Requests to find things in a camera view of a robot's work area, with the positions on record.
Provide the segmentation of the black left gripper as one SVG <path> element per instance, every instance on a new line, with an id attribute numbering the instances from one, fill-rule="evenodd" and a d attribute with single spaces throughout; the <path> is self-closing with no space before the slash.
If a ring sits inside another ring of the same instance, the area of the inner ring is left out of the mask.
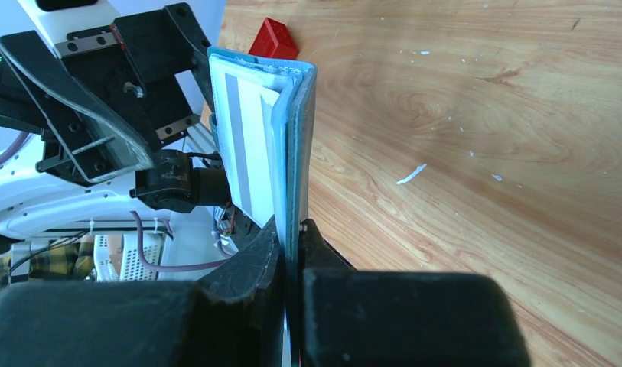
<path id="1" fill-rule="evenodd" d="M 116 18 L 54 56 L 35 31 L 0 37 L 0 51 L 45 120 L 37 173 L 59 213 L 189 213 L 224 206 L 220 155 L 172 148 L 199 119 L 177 81 L 194 76 L 215 111 L 208 47 L 186 2 Z"/>

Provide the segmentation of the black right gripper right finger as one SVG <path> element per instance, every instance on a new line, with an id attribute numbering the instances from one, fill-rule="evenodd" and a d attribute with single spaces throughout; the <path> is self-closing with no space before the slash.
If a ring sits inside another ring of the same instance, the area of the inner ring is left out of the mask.
<path id="1" fill-rule="evenodd" d="M 481 274 L 357 270 L 307 219 L 298 237 L 304 366 L 529 366 L 509 299 Z"/>

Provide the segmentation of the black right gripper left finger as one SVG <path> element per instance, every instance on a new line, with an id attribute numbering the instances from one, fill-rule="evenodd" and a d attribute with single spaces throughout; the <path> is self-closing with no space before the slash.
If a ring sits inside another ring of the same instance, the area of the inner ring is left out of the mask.
<path id="1" fill-rule="evenodd" d="M 14 286 L 0 296 L 0 366 L 279 366 L 281 262 L 269 220 L 197 281 Z"/>

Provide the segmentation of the white striped card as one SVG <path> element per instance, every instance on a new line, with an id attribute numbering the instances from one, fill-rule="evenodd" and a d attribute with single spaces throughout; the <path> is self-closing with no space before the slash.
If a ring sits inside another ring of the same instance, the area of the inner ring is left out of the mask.
<path id="1" fill-rule="evenodd" d="M 265 129 L 285 85 L 237 60 L 210 57 L 220 154 L 233 203 L 263 227 L 274 214 Z"/>

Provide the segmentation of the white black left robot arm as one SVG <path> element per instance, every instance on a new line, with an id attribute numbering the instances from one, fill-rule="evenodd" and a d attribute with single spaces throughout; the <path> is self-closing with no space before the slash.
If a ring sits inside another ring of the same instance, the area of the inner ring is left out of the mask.
<path id="1" fill-rule="evenodd" d="M 210 42 L 188 2 L 121 15 L 108 1 L 23 1 L 32 31 L 0 37 L 0 243 L 85 229 L 129 211 L 189 213 L 230 200 L 217 153 L 171 144 L 213 103 Z"/>

